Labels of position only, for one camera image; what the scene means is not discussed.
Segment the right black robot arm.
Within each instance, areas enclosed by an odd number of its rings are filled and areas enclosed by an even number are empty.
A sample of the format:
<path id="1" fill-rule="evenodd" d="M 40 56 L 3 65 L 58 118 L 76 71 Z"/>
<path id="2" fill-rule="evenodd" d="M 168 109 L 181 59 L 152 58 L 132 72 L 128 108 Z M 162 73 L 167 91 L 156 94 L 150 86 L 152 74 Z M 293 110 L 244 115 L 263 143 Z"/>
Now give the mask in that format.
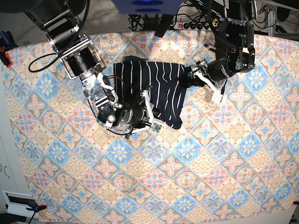
<path id="1" fill-rule="evenodd" d="M 25 14 L 46 33 L 69 78 L 80 78 L 85 97 L 98 109 L 94 113 L 97 122 L 110 132 L 114 127 L 127 125 L 127 129 L 118 133 L 125 138 L 142 131 L 159 134 L 163 122 L 154 116 L 151 86 L 141 90 L 140 101 L 125 103 L 119 101 L 108 77 L 102 74 L 101 57 L 90 36 L 85 34 L 89 7 L 88 0 L 34 0 Z"/>

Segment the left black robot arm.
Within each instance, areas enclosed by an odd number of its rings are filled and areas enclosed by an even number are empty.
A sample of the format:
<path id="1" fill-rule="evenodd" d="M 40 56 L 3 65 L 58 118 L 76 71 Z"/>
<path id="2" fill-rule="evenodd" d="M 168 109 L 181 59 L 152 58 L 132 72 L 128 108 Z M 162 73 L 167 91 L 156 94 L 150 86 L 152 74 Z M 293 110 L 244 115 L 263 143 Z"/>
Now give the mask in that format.
<path id="1" fill-rule="evenodd" d="M 211 100 L 221 104 L 226 100 L 225 87 L 229 78 L 236 73 L 248 73 L 255 67 L 254 25 L 257 17 L 254 0 L 228 0 L 223 2 L 224 15 L 212 10 L 213 1 L 207 0 L 201 11 L 214 34 L 212 51 L 216 59 L 212 62 L 202 59 L 187 67 L 180 78 L 180 86 L 203 87 L 212 90 Z"/>

